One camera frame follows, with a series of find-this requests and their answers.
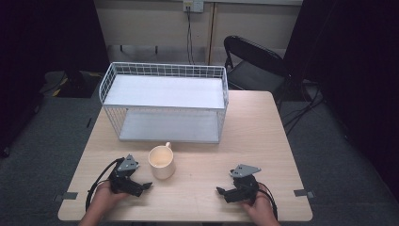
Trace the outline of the person's right hand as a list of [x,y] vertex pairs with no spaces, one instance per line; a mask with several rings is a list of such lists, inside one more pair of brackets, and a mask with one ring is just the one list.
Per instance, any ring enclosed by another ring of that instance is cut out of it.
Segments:
[[254,203],[241,202],[242,208],[252,221],[255,218],[275,218],[271,201],[265,194],[266,187],[259,184],[259,189],[260,191],[257,192]]

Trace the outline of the wooden wall strip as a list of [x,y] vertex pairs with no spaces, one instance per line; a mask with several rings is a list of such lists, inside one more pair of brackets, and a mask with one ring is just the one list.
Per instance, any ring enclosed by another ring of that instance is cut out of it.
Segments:
[[215,25],[217,21],[217,3],[206,2],[205,7],[209,12],[208,28],[207,28],[207,45],[205,51],[205,62],[211,65],[213,62],[213,51],[215,42]]

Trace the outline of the grey tape mark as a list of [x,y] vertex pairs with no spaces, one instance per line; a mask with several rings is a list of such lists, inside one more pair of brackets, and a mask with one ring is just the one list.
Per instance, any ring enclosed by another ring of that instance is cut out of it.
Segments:
[[315,194],[314,194],[313,191],[308,191],[308,190],[306,190],[306,189],[296,189],[296,190],[294,191],[294,193],[295,193],[295,196],[296,196],[296,197],[306,196],[306,197],[309,198],[309,199],[312,199],[312,198],[315,197]]

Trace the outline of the black stand base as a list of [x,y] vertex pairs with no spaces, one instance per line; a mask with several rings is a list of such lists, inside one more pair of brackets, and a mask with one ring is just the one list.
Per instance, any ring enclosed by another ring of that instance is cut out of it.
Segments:
[[40,93],[58,98],[90,98],[103,79],[101,73],[79,72],[69,76],[64,71],[44,75]]

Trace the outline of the white wire shelf rack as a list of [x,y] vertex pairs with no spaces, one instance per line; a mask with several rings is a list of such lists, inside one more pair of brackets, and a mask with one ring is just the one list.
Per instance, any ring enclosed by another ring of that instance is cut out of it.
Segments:
[[120,140],[218,143],[227,73],[221,66],[113,62],[99,97]]

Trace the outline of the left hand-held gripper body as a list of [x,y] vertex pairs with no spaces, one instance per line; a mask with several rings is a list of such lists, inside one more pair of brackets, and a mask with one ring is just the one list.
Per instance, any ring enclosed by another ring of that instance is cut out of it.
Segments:
[[131,175],[138,168],[138,163],[131,154],[117,160],[117,165],[112,169],[108,180],[113,193],[127,193],[140,196],[140,184],[131,180]]

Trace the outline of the cream cup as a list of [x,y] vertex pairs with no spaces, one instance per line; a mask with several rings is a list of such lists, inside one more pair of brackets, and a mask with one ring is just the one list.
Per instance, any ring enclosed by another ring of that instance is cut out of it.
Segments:
[[171,143],[167,142],[165,145],[154,147],[149,152],[148,162],[155,178],[165,180],[171,177],[176,170]]

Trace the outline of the white wall outlet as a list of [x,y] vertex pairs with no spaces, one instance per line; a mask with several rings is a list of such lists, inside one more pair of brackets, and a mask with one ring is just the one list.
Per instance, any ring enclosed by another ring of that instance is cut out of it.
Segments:
[[204,11],[203,0],[183,0],[184,12],[202,13]]

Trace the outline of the black curtain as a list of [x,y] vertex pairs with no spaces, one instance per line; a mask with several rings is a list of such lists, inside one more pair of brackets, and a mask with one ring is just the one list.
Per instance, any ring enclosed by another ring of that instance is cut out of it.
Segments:
[[39,105],[45,74],[108,63],[94,0],[0,0],[0,157]]
[[399,202],[399,0],[302,0],[284,57]]

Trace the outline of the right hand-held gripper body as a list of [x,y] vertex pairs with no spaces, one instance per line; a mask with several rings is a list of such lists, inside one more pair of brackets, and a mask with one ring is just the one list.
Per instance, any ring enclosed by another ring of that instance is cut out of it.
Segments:
[[239,164],[235,169],[231,170],[234,189],[225,192],[225,201],[241,202],[254,201],[259,190],[258,182],[254,177],[254,173],[260,172],[261,169],[245,164]]

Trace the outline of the black folding chair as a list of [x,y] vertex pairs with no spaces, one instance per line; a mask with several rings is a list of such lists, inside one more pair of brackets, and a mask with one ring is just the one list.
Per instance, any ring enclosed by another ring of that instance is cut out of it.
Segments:
[[224,48],[230,89],[269,91],[276,101],[283,97],[291,76],[278,54],[239,36],[224,39]]

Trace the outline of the person's left hand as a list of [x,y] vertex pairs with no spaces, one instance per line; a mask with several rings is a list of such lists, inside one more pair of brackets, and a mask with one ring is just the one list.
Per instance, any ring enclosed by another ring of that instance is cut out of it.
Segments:
[[114,193],[111,189],[109,181],[101,183],[95,191],[88,212],[94,213],[96,216],[102,217],[120,201],[127,198],[127,193]]

